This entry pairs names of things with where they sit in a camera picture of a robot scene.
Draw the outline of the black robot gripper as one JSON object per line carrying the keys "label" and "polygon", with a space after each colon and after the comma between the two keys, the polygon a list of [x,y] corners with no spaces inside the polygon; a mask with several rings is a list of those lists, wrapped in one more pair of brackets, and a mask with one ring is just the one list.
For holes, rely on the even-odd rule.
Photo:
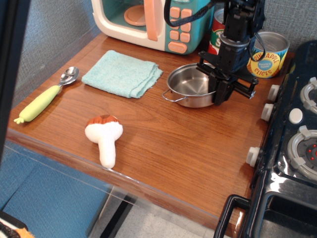
{"label": "black robot gripper", "polygon": [[209,92],[215,92],[214,104],[220,106],[236,91],[248,99],[253,98],[255,86],[259,81],[247,70],[255,38],[243,42],[220,38],[221,45],[217,55],[201,51],[197,69],[208,78]]}

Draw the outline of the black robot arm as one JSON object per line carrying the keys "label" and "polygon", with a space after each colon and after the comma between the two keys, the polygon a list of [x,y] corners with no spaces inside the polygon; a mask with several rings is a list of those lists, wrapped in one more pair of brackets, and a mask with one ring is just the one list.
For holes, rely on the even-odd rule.
{"label": "black robot arm", "polygon": [[265,20],[263,0],[227,0],[224,4],[224,32],[217,55],[200,52],[197,70],[208,77],[210,103],[219,106],[233,91],[252,98],[258,79],[247,69],[258,31]]}

